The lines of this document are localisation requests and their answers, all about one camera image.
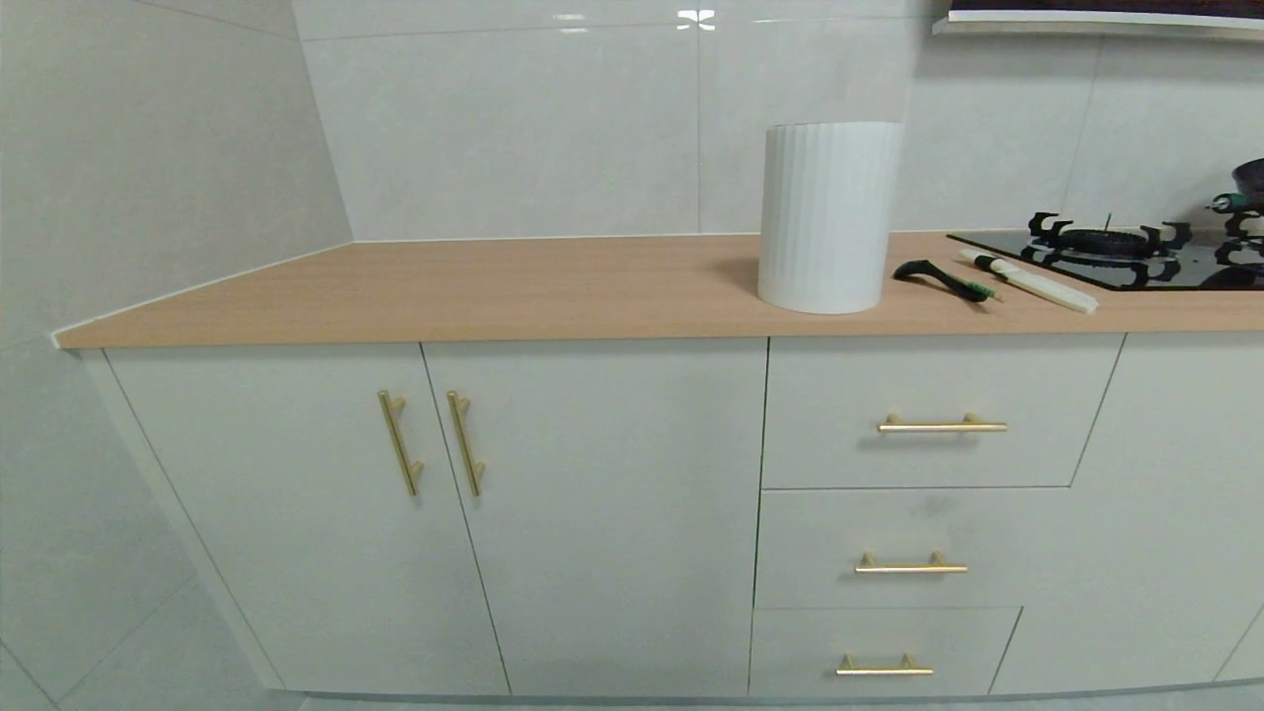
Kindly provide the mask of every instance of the wooden countertop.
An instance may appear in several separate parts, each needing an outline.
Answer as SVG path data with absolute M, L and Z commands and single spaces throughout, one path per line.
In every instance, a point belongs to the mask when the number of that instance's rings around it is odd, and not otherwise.
M 891 237 L 889 271 L 959 262 L 943 233 Z M 1009 286 L 973 305 L 889 281 L 870 311 L 815 316 L 756 296 L 758 235 L 358 243 L 57 334 L 62 348 L 611 338 L 1264 330 L 1264 292 L 1112 292 L 1085 315 Z

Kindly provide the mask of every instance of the white tile wall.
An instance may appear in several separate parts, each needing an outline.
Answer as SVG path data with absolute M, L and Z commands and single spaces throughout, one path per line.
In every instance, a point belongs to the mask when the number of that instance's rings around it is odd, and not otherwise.
M 350 239 L 302 48 L 277 35 L 289 13 L 5 0 L 4 711 L 49 708 L 40 689 L 62 708 L 301 702 L 245 703 L 258 682 L 219 615 L 159 610 L 192 567 L 85 367 L 47 337 Z
M 1222 224 L 1203 205 L 1264 157 L 1264 43 L 1106 40 L 1067 211 Z
M 702 0 L 717 22 L 944 16 L 949 0 Z
M 683 22 L 680 13 L 696 10 L 698 1 L 293 0 L 293 4 L 303 39 L 330 39 L 489 29 L 678 25 Z
M 305 44 L 356 239 L 698 226 L 693 29 Z
M 1057 211 L 1100 39 L 934 37 L 905 127 L 895 229 L 1024 226 Z
M 297 693 L 259 688 L 211 598 L 188 581 L 58 702 L 62 711 L 297 711 Z
M 702 42 L 702 232 L 758 232 L 770 125 L 900 121 L 930 22 L 724 23 Z
M 139 0 L 250 29 L 297 38 L 289 0 Z
M 6 342 L 349 240 L 293 39 L 10 0 L 4 51 Z
M 790 121 L 905 118 L 896 229 L 1021 226 L 1064 209 L 1210 220 L 1201 206 L 1231 189 L 1229 171 L 1264 154 L 1264 44 L 927 38 L 945 6 L 295 0 L 358 240 L 755 232 L 763 130 Z M 626 25 L 696 35 L 699 51 L 660 39 L 636 54 Z M 593 47 L 576 48 L 585 34 Z
M 75 356 L 5 349 L 0 388 L 4 643 L 59 698 L 193 569 Z

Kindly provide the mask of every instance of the floor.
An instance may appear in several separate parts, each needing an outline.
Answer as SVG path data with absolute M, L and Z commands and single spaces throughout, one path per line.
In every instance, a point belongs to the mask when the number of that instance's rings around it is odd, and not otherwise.
M 593 711 L 599 706 L 484 706 L 308 698 L 300 711 Z M 619 706 L 619 711 L 732 711 L 743 706 Z M 760 706 L 789 711 L 1264 711 L 1264 683 L 1078 698 L 847 706 Z

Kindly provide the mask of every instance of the white marker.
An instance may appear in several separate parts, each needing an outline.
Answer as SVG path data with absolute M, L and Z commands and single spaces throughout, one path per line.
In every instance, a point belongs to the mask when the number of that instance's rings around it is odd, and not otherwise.
M 1042 299 L 1048 299 L 1049 301 L 1066 306 L 1067 309 L 1073 309 L 1085 314 L 1092 314 L 1097 310 L 1097 300 L 1088 296 L 1083 291 L 1071 288 L 1069 286 L 1042 277 L 1040 275 L 1034 275 L 1026 269 L 1020 269 L 1005 259 L 988 254 L 987 252 L 980 252 L 978 249 L 962 249 L 961 256 L 980 269 L 992 272 L 997 277 L 1005 280 L 1006 283 L 1012 283 L 1023 291 L 1030 291 Z

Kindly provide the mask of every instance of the cabinet door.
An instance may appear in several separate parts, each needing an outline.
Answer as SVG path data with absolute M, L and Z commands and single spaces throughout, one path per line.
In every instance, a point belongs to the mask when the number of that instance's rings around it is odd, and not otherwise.
M 1210 682 L 1260 609 L 1264 334 L 1129 334 L 996 693 Z
M 506 693 L 417 345 L 111 350 L 288 688 Z M 377 392 L 422 459 L 410 496 Z
M 425 344 L 513 693 L 746 695 L 765 343 Z

